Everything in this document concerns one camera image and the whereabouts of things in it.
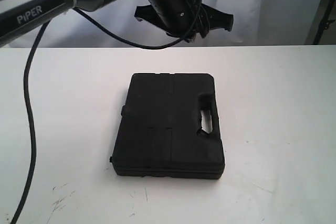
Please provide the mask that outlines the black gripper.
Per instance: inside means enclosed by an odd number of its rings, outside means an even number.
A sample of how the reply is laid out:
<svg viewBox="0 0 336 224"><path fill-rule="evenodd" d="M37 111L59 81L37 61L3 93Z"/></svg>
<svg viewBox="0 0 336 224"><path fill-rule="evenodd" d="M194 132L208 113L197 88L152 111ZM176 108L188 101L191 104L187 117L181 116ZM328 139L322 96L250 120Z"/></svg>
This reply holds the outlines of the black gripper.
<svg viewBox="0 0 336 224"><path fill-rule="evenodd" d="M194 40L196 34L205 37L205 10L198 7L200 0L148 0L150 5L140 7L140 20L146 21L162 29L167 35L181 38L190 29L196 18L192 30L186 35L185 41Z"/></svg>

